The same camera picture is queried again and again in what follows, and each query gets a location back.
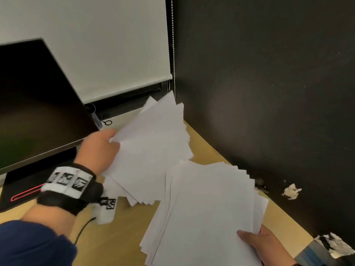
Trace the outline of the person's left forearm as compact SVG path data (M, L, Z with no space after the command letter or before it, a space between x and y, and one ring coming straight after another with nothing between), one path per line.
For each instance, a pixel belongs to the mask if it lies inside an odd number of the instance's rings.
M72 266L75 219L62 208L35 204L21 219L0 224L0 266Z

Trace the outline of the black monitor stand red line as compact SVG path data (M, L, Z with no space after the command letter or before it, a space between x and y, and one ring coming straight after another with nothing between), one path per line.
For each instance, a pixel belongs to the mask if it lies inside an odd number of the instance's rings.
M0 191L0 213L37 198L53 170L71 165L77 147L49 156L7 173Z

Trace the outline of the person's right hand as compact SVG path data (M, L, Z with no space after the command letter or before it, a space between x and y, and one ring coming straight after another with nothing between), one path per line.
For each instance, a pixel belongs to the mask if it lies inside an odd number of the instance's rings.
M262 244L254 249L264 266L296 266L294 258L266 226L261 225L258 234L262 235Z

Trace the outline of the black white marker wrist band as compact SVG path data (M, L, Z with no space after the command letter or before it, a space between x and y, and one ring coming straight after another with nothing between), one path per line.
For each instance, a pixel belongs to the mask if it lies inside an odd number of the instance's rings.
M58 207L74 216L88 205L94 205L92 218L97 224L111 223L118 195L96 178L91 170L76 163L57 167L41 187L37 204Z

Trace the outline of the person's left hand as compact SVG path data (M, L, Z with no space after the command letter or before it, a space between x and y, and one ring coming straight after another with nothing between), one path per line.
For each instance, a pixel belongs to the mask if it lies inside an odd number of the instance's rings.
M74 164L83 166L95 175L101 175L112 165L119 149L120 143L101 140L97 131L83 140Z

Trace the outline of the black computer monitor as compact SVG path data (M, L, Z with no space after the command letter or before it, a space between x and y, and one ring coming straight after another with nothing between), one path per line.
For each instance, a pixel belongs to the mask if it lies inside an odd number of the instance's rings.
M0 174L75 147L98 130L43 39L0 44Z

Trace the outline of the grey blue striped object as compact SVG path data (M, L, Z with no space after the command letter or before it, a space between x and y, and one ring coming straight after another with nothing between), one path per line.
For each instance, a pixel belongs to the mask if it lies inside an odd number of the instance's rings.
M294 259L302 266L336 266L336 260L317 241L310 242Z

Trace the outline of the fanned white paper sheets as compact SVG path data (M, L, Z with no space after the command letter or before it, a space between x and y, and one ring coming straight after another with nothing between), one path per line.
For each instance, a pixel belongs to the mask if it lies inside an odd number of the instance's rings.
M103 173L105 190L131 196L140 204L162 200L167 169L193 157L189 141L184 104L176 104L174 93L155 102L149 98L140 113L110 139L120 143L120 150Z

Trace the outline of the large stack of white paper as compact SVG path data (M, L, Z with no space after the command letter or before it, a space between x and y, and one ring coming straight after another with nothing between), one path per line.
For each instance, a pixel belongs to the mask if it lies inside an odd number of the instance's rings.
M145 266L262 266L236 232L259 233L268 202L237 166L181 161L140 242Z

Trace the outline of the blue pen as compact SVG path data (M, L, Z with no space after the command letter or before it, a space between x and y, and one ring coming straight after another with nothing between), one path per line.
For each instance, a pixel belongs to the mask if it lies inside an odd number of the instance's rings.
M92 117L93 121L95 122L96 126L98 127L98 129L99 130L102 129L103 125L102 125L100 119L98 118L98 116L96 114L95 105L92 104L92 103L87 103L85 105L85 107L86 107L87 112L91 115L91 117Z

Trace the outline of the white roller blind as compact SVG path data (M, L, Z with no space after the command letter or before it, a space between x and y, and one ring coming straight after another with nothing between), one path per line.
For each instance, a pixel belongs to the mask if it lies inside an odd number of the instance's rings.
M172 79L165 0L0 0L0 43L33 38L85 103Z

